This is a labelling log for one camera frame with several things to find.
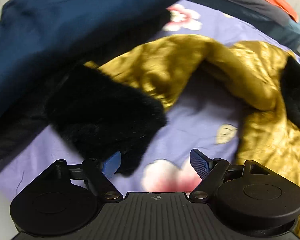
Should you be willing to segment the gold satin jacket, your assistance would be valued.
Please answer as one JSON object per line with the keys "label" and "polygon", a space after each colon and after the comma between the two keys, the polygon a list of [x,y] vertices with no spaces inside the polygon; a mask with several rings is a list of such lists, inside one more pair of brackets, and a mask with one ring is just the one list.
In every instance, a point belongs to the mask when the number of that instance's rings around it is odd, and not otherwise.
{"label": "gold satin jacket", "polygon": [[196,148],[257,161],[300,186],[300,64],[266,42],[171,35],[73,66],[45,106],[82,158],[121,153],[122,192],[191,192]]}

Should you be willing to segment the purple floral bed sheet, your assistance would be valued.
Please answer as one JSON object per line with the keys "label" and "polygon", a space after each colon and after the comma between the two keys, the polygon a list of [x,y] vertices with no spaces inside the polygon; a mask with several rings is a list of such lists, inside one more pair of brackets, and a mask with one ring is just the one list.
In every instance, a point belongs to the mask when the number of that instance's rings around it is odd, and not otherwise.
{"label": "purple floral bed sheet", "polygon": [[[196,71],[177,104],[168,111],[168,123],[154,137],[141,166],[131,176],[116,176],[115,184],[123,191],[158,189],[158,183],[150,181],[154,169],[176,167],[187,159],[192,147],[205,150],[212,157],[230,159],[238,143],[240,109],[240,104],[227,96],[209,74]],[[0,168],[0,191],[7,198],[14,198],[57,158],[72,163],[81,160],[64,137],[46,125],[27,147]]]}

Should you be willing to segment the navy blue folded garment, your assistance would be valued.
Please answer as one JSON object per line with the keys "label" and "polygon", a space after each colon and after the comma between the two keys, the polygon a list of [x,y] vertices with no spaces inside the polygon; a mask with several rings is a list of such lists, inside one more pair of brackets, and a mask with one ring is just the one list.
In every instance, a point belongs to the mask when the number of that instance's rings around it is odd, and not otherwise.
{"label": "navy blue folded garment", "polygon": [[43,104],[74,67],[145,42],[177,1],[8,1],[0,18],[0,168],[45,128]]}

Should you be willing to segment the teal covered bed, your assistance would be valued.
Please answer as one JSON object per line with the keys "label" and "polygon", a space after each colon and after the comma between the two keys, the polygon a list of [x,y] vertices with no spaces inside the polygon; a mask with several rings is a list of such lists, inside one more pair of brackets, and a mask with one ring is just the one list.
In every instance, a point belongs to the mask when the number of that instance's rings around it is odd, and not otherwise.
{"label": "teal covered bed", "polygon": [[219,10],[230,16],[234,16],[244,22],[253,25],[269,37],[275,39],[280,44],[297,50],[300,44],[300,24],[294,22],[291,18],[285,26],[279,25],[274,20],[252,11],[235,3],[226,0],[188,0],[194,3]]}

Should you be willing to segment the orange cloth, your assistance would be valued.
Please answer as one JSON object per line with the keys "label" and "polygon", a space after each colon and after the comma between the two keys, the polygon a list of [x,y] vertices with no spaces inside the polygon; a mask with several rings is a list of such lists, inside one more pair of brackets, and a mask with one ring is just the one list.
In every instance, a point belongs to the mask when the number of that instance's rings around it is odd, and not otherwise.
{"label": "orange cloth", "polygon": [[287,13],[292,20],[294,20],[296,23],[299,23],[298,13],[286,0],[265,0],[265,1],[280,8],[285,13]]}

